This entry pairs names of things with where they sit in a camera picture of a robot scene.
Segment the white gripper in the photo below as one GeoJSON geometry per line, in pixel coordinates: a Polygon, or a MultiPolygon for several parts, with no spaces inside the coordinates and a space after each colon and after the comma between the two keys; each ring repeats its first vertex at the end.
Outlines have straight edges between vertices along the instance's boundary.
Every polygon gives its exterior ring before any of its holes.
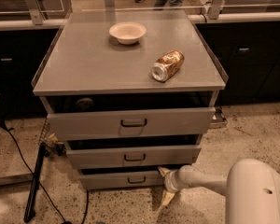
{"type": "Polygon", "coordinates": [[[175,194],[181,190],[178,184],[177,171],[172,171],[166,167],[159,166],[159,173],[164,177],[165,189],[162,192],[161,206],[167,206],[174,198],[175,194]]]}

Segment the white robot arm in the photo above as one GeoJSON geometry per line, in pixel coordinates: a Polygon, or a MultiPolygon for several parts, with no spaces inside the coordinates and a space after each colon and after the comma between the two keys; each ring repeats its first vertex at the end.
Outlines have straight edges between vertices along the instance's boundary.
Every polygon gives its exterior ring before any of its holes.
{"type": "Polygon", "coordinates": [[[212,175],[192,165],[160,167],[164,178],[161,204],[182,189],[204,187],[225,197],[225,224],[280,224],[280,174],[254,160],[236,162],[226,175],[212,175]]]}

